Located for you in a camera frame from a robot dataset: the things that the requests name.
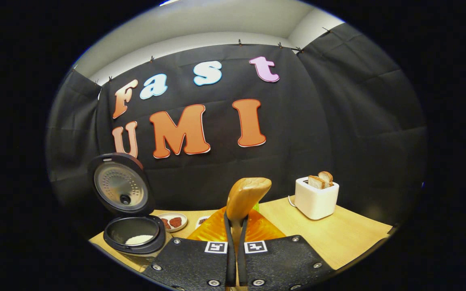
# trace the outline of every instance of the toast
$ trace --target toast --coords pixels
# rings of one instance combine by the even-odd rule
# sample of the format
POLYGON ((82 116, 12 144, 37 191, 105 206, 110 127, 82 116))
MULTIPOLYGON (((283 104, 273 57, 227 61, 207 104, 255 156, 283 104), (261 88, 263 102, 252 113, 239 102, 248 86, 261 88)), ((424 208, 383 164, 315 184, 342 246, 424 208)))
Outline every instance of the toast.
POLYGON ((320 177, 309 175, 309 185, 314 188, 324 189, 327 184, 320 177))
POLYGON ((323 181, 325 181, 325 188, 333 186, 333 177, 327 171, 322 171, 318 173, 318 177, 320 177, 323 181))

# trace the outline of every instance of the blue letter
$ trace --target blue letter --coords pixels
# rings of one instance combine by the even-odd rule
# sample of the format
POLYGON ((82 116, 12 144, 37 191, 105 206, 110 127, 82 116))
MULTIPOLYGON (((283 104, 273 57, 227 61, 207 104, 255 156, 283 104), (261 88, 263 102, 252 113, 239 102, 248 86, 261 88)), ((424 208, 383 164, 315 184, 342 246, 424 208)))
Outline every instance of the blue letter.
POLYGON ((160 96, 168 89, 167 85, 165 85, 166 81, 166 74, 157 74, 148 78, 148 80, 143 84, 145 88, 141 90, 139 97, 141 99, 148 99, 152 96, 160 96))
POLYGON ((197 86, 217 83, 222 78, 222 73, 219 71, 221 68, 222 64, 218 61, 205 61, 198 64, 194 68, 194 74, 198 76, 194 78, 194 83, 197 86))

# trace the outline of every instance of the white toaster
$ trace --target white toaster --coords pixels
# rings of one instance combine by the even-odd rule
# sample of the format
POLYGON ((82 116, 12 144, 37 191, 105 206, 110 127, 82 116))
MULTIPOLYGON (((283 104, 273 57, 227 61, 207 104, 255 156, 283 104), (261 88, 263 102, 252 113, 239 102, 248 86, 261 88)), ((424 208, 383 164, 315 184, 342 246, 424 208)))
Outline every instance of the white toaster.
POLYGON ((333 182, 333 186, 320 190, 310 186, 308 180, 309 177, 296 180, 294 205, 313 220, 331 215, 337 203, 339 184, 333 182))

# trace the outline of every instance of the letter m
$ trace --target letter m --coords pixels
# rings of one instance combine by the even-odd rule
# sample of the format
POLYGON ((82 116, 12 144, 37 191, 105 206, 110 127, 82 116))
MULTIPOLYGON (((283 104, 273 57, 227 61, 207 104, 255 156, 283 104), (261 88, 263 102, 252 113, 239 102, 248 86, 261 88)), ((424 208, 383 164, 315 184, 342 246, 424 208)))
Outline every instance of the letter m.
POLYGON ((190 105, 183 110, 183 114, 176 125, 166 111, 157 112, 150 116, 150 122, 154 124, 154 139, 156 149, 155 158, 165 158, 170 156, 170 151, 165 146, 166 143, 174 154, 181 153, 183 140, 186 137, 184 152, 189 155, 202 154, 210 151, 210 145, 204 138, 202 128, 202 114, 206 110, 204 105, 190 105))

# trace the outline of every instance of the table surface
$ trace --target table surface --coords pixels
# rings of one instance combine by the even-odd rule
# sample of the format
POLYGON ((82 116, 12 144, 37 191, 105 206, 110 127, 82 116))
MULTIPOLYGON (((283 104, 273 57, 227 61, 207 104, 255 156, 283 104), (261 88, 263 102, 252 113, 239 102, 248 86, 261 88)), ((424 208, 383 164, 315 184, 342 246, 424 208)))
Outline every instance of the table surface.
MULTIPOLYGON (((290 201, 294 202, 294 196, 290 197, 290 201)), ((298 208, 291 206, 287 197, 260 203, 259 210, 286 236, 295 234, 303 236, 326 263, 335 270, 366 252, 377 241, 389 236, 387 232, 392 228, 390 225, 363 217, 338 205, 335 206, 335 210, 330 216, 312 220, 301 213, 298 208)), ((181 230, 171 233, 174 237, 186 238, 195 230, 195 225, 200 217, 211 215, 215 211, 154 210, 152 214, 179 212, 186 215, 187 225, 181 230)), ((89 241, 96 243, 129 267, 140 272, 144 270, 144 267, 131 262, 107 245, 103 233, 97 234, 89 241)))

